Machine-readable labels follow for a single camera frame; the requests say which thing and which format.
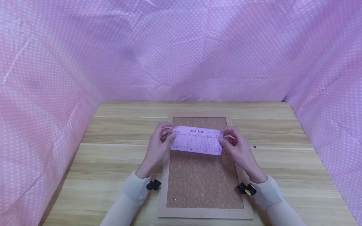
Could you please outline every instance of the beige sweater sleeve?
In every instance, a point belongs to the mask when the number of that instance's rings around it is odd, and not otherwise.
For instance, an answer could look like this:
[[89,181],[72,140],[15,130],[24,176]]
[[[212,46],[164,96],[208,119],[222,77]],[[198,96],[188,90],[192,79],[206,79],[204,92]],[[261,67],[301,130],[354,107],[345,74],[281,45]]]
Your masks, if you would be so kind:
[[135,171],[123,184],[121,195],[109,209],[101,226],[129,226],[138,210],[147,197],[146,185],[150,178],[141,179]]
[[[121,195],[117,198],[101,226],[129,226],[146,199],[146,185],[150,178],[141,179],[135,172],[123,184]],[[262,184],[251,183],[257,190],[255,200],[266,211],[274,226],[305,226],[298,214],[284,200],[283,194],[275,180],[268,175],[268,180]]]
[[251,185],[256,189],[256,202],[266,212],[273,226],[305,226],[299,215],[283,198],[282,191],[275,180],[267,175],[266,182]]

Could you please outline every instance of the cork surface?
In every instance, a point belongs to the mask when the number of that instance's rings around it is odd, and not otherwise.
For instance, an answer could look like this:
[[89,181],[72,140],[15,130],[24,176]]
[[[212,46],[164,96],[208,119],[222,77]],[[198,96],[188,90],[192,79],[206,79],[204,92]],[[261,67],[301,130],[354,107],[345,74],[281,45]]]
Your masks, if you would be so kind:
[[[225,118],[173,118],[174,126],[221,129]],[[221,156],[171,150],[167,207],[243,209],[235,163]]]

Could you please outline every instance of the polka dot curtain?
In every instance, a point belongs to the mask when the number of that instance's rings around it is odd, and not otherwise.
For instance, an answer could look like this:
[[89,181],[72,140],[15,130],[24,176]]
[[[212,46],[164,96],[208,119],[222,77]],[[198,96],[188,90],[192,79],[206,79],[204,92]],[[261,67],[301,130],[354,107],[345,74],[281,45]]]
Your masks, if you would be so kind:
[[105,100],[286,101],[362,225],[361,30],[351,0],[0,1],[1,225],[38,224]]

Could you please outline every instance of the pink paper form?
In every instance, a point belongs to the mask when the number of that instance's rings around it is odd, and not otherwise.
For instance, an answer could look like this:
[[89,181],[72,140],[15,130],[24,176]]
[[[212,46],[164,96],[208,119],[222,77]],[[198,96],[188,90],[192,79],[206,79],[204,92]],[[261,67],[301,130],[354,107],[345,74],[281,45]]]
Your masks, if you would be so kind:
[[195,152],[210,155],[221,155],[222,147],[218,141],[224,134],[220,130],[188,126],[172,128],[176,138],[171,145],[172,150]]

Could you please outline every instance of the cork board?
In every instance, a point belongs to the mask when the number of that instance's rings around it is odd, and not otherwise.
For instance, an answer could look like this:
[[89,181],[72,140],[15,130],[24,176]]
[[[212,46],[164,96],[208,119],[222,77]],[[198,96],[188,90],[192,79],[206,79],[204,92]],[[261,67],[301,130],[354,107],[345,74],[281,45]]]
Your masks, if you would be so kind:
[[[174,126],[221,129],[231,126],[226,113],[170,113]],[[235,188],[246,182],[226,152],[221,156],[170,150],[164,158],[159,217],[252,219],[245,195]]]

